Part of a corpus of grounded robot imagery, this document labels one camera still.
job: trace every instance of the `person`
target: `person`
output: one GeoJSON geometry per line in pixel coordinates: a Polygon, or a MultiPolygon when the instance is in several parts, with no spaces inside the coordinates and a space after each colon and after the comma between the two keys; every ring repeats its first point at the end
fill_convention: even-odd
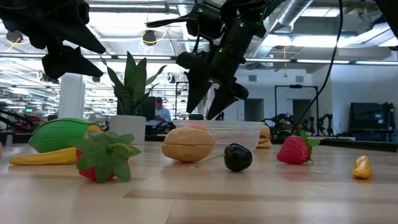
{"type": "Polygon", "coordinates": [[[149,121],[149,124],[156,126],[161,122],[171,122],[170,112],[168,109],[163,107],[163,99],[157,97],[155,99],[155,120],[149,121]]]}

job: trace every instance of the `white pot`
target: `white pot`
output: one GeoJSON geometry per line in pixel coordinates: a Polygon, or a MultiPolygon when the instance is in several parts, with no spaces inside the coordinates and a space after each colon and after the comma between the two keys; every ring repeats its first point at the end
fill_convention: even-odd
{"type": "Polygon", "coordinates": [[[142,116],[116,115],[109,122],[109,130],[134,135],[133,144],[145,143],[146,118],[142,116]]]}

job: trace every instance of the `door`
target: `door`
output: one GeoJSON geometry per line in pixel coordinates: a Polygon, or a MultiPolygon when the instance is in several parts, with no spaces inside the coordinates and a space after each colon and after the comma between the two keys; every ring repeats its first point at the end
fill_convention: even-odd
{"type": "Polygon", "coordinates": [[[244,120],[261,121],[264,119],[264,99],[247,99],[244,101],[244,120]]]}
{"type": "MultiPolygon", "coordinates": [[[[307,109],[307,106],[311,103],[311,100],[293,100],[293,116],[294,116],[294,123],[296,123],[301,115],[307,109]]],[[[308,110],[305,116],[303,117],[302,121],[305,121],[311,117],[311,110],[308,110]]]]}

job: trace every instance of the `strawberry leaves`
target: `strawberry leaves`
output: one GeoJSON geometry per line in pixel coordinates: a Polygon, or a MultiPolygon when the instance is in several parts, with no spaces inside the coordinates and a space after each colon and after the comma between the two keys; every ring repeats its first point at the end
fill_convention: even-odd
{"type": "Polygon", "coordinates": [[[313,162],[311,159],[312,147],[319,145],[321,143],[321,141],[317,140],[317,139],[308,139],[307,134],[305,134],[305,131],[301,131],[300,138],[302,138],[303,141],[307,144],[308,151],[310,152],[308,160],[313,162]]]}
{"type": "Polygon", "coordinates": [[[132,134],[123,134],[107,131],[100,133],[87,130],[88,139],[76,139],[70,144],[83,152],[76,168],[87,170],[95,167],[95,177],[99,183],[106,182],[112,174],[122,181],[131,179],[129,157],[140,154],[140,150],[131,146],[134,140],[132,134]]]}

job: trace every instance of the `green corn husk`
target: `green corn husk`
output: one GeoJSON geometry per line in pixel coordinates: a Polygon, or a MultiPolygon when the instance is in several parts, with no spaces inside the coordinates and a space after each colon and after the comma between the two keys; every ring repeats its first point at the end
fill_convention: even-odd
{"type": "Polygon", "coordinates": [[[102,131],[101,126],[95,122],[76,118],[55,119],[38,127],[28,143],[39,153],[66,149],[71,147],[69,141],[85,138],[88,128],[102,131]]]}

